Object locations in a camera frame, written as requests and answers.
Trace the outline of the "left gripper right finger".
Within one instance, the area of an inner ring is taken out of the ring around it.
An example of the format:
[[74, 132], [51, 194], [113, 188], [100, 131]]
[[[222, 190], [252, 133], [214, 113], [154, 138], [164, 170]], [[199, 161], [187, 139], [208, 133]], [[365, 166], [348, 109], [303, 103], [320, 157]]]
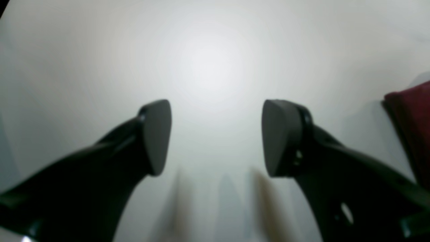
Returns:
[[268, 175], [295, 180], [324, 242], [429, 241], [429, 193], [341, 144], [306, 107], [265, 100], [261, 127]]

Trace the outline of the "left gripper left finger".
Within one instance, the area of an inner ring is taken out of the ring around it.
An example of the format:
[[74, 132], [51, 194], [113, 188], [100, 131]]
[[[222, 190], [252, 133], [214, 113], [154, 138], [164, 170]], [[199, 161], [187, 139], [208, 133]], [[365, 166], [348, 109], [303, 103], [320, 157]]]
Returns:
[[112, 242], [127, 202], [165, 167], [171, 105], [144, 105], [95, 144], [1, 194], [1, 227], [39, 242]]

